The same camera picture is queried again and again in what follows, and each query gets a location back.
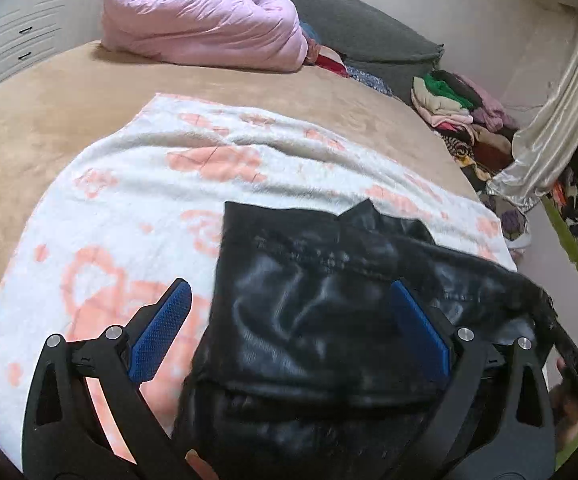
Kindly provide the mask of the person's right hand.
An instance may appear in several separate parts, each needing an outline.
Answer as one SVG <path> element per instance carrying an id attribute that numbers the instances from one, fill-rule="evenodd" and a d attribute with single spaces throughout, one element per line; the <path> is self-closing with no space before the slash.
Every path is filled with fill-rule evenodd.
<path id="1" fill-rule="evenodd" d="M 554 411 L 554 436 L 556 451 L 562 452 L 578 437 L 578 399 L 566 378 L 568 368 L 561 356 L 557 359 L 561 382 L 550 390 L 550 402 Z"/>

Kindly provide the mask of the person's left hand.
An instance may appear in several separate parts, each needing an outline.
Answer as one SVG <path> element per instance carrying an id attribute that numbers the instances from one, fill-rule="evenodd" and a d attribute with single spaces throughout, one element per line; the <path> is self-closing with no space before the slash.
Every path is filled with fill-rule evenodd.
<path id="1" fill-rule="evenodd" d="M 201 480 L 219 480 L 213 468 L 195 450 L 189 450 L 185 455 L 185 460 Z"/>

